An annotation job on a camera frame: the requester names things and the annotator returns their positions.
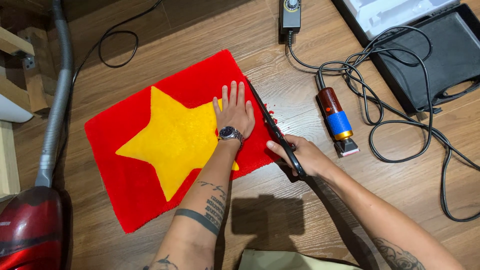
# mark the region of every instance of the yellow star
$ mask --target yellow star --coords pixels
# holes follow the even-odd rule
[[[150,163],[170,201],[190,172],[203,168],[213,154],[215,112],[211,102],[188,109],[154,86],[151,93],[150,122],[115,153]],[[238,169],[234,162],[232,170]]]

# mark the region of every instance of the black scissors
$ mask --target black scissors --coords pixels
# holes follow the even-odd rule
[[[267,111],[267,108],[265,107],[265,103],[263,103],[262,99],[260,98],[260,96],[258,96],[258,93],[257,91],[255,90],[255,88],[253,87],[253,85],[250,83],[250,81],[247,79],[247,77],[245,77],[245,79],[247,80],[247,83],[248,85],[250,86],[250,89],[252,90],[252,93],[253,95],[255,96],[255,99],[257,100],[258,102],[258,105],[260,105],[260,108],[262,109],[262,115],[264,116],[265,118],[265,122],[267,123],[267,125],[270,127],[270,129],[272,130],[273,134],[275,134],[275,136],[277,137],[277,139],[279,140],[280,142],[280,145],[283,147],[283,149],[285,150],[285,152],[287,153],[287,156],[288,156],[288,159],[290,159],[292,165],[293,165],[293,168],[295,169],[295,171],[297,171],[297,174],[299,175],[300,179],[302,179],[303,177],[306,177],[307,174],[305,173],[305,171],[303,170],[302,166],[300,165],[300,162],[299,160],[297,159],[297,157],[293,154],[293,149],[290,147],[290,145],[288,144],[287,140],[283,137],[282,133],[280,132],[280,130],[278,129],[278,127],[276,126],[272,116],[270,115],[270,113]]]

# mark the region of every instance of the wooden floor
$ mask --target wooden floor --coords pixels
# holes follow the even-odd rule
[[[112,4],[70,23],[77,64],[106,28],[155,1],[109,2]],[[480,15],[480,2],[464,2]],[[362,50],[331,1],[305,0],[302,8],[302,27],[294,50],[303,61],[319,65]],[[56,183],[64,186],[72,202],[72,269],[141,269],[157,251],[174,212],[132,234],[123,233],[86,139],[85,122],[221,49],[232,52],[262,99],[275,104],[282,130],[315,142],[362,185],[432,233],[466,269],[480,269],[480,220],[456,223],[440,208],[443,147],[433,141],[420,158],[401,164],[380,162],[368,146],[371,127],[362,120],[359,99],[340,77],[329,77],[326,83],[336,90],[361,148],[359,154],[339,159],[314,99],[317,89],[312,74],[296,70],[291,57],[285,56],[285,47],[278,44],[277,9],[277,0],[165,0],[149,15],[122,27],[140,37],[141,46],[127,66],[107,68],[96,54],[89,59],[75,86],[67,156]],[[58,55],[55,32],[49,36]],[[128,36],[112,38],[105,42],[104,54],[111,62],[120,63],[129,57],[131,44]],[[364,63],[360,71],[382,100],[400,109],[372,63]],[[480,91],[442,105],[442,109],[435,115],[434,126],[479,163]],[[386,113],[385,120],[396,118]],[[45,126],[38,118],[15,125],[22,189],[33,185]],[[388,158],[399,159],[421,149],[423,133],[411,126],[391,125],[379,128],[375,141]],[[479,173],[452,160],[447,174],[452,213],[466,217],[479,211],[479,193]],[[224,237],[218,241],[216,269],[235,268],[244,248],[299,251],[316,258],[346,260],[364,269],[386,269],[359,224],[320,181],[292,184],[273,163],[233,181],[231,194]]]

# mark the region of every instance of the forearm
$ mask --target forearm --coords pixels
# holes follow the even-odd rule
[[[340,168],[325,173],[324,179],[356,216],[393,270],[463,269],[445,247],[415,221]]]
[[[239,147],[238,140],[219,141],[177,208],[154,263],[168,256],[169,262],[176,262],[177,267],[182,265],[186,269],[199,266],[202,266],[199,269],[210,269],[213,265],[216,238],[228,196],[228,181]]]

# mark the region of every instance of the red rug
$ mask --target red rug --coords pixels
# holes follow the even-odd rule
[[[175,208],[216,145],[213,97],[243,81],[256,124],[231,180],[277,159],[260,107],[241,70],[223,50],[120,101],[85,124],[113,210],[126,233]]]

